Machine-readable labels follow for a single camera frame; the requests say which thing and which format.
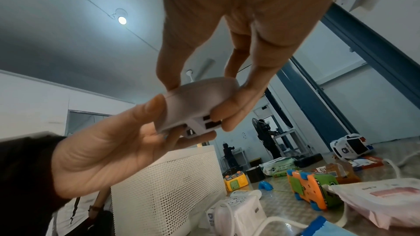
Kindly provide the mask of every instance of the white basket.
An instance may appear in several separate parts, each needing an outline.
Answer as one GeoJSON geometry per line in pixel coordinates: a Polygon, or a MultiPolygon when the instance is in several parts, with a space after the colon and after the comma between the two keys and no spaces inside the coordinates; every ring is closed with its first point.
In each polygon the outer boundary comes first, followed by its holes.
{"type": "Polygon", "coordinates": [[[185,236],[197,225],[190,212],[218,193],[226,189],[214,146],[169,152],[112,186],[115,234],[185,236]]]}

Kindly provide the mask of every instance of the human hand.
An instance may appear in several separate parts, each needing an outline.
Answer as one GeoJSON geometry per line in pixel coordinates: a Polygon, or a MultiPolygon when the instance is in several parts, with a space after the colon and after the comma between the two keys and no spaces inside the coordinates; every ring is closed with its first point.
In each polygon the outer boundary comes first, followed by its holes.
{"type": "Polygon", "coordinates": [[[224,16],[234,50],[224,75],[236,77],[251,56],[241,89],[214,108],[213,121],[231,131],[252,110],[271,78],[294,54],[332,0],[164,0],[166,20],[157,76],[167,90],[177,88],[185,61],[210,38],[224,16]]]}
{"type": "Polygon", "coordinates": [[[210,141],[216,132],[180,138],[184,128],[156,133],[153,121],[165,110],[158,95],[119,115],[106,118],[61,141],[52,154],[54,188],[76,198],[110,187],[149,166],[166,152],[210,141]]]}

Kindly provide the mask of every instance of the dark sleeve cuff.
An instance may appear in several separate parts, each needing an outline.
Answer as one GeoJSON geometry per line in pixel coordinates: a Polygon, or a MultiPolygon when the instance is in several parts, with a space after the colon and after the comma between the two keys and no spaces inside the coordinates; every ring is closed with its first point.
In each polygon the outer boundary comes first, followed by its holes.
{"type": "Polygon", "coordinates": [[[8,223],[17,225],[19,221],[15,232],[25,225],[35,230],[45,223],[48,227],[53,212],[69,201],[56,194],[51,172],[53,151],[64,138],[25,137],[0,142],[0,198],[8,223]]]}

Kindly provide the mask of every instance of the black sleeve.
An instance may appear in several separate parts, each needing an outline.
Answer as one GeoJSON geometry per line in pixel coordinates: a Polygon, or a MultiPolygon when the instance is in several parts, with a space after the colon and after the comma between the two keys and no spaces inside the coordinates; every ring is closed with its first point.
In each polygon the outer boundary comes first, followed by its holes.
{"type": "Polygon", "coordinates": [[[0,142],[2,235],[45,236],[53,212],[69,200],[54,190],[51,157],[64,137],[0,142]]]}

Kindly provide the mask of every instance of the orange and green toy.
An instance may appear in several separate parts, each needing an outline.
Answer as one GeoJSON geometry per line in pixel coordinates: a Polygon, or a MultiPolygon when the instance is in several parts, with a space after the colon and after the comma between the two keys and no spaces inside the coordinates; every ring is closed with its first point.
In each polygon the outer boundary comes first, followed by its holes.
{"type": "Polygon", "coordinates": [[[322,185],[337,185],[333,175],[317,174],[300,170],[288,170],[287,178],[297,200],[305,200],[316,211],[326,210],[342,203],[341,199],[325,191],[322,185]]]}
{"type": "Polygon", "coordinates": [[[243,172],[238,171],[233,175],[227,175],[224,177],[224,185],[228,192],[235,191],[241,187],[248,185],[248,179],[243,172]]]}

